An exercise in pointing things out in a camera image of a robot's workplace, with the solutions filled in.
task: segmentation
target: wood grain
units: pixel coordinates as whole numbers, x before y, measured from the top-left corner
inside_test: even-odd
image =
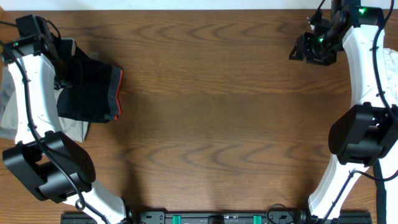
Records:
[[[349,108],[351,87],[344,53],[329,67],[287,60],[313,11],[34,14],[124,69],[123,114],[92,124],[81,145],[97,179],[128,204],[266,210],[303,207],[315,190],[329,160],[329,128]],[[397,18],[387,25],[393,49]],[[74,211],[37,201],[3,163],[0,178],[1,223],[58,223]],[[343,207],[376,220],[374,182],[360,178]]]

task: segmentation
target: white background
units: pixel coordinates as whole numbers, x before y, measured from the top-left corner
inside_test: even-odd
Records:
[[[4,10],[315,9],[322,0],[0,0]],[[330,9],[331,0],[323,8]],[[390,0],[362,0],[389,8]]]

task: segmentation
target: red edge of cloth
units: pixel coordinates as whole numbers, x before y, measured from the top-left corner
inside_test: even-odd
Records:
[[[118,102],[119,115],[122,114],[122,109],[120,108],[120,104],[119,104],[119,90],[120,90],[120,84],[122,83],[122,77],[123,77],[123,70],[121,70],[121,72],[120,72],[119,86],[118,86],[118,90],[116,92],[116,102]]]

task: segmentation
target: black fabric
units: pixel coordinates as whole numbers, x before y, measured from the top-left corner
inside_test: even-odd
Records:
[[[374,176],[377,178],[383,178],[381,173],[380,161],[377,160],[375,165],[373,166]],[[376,208],[377,208],[377,223],[378,224],[386,224],[386,216],[387,216],[387,192],[386,187],[384,186],[384,182],[375,181],[376,183]]]
[[[117,95],[123,71],[84,55],[65,63],[68,73],[64,82],[70,87],[59,96],[58,115],[95,123],[117,119],[121,114]]]

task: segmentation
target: green tape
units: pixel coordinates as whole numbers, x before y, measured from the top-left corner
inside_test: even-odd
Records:
[[[255,215],[253,216],[253,224],[261,224],[261,216],[260,215]]]
[[[181,216],[180,215],[173,216],[173,224],[181,224]]]

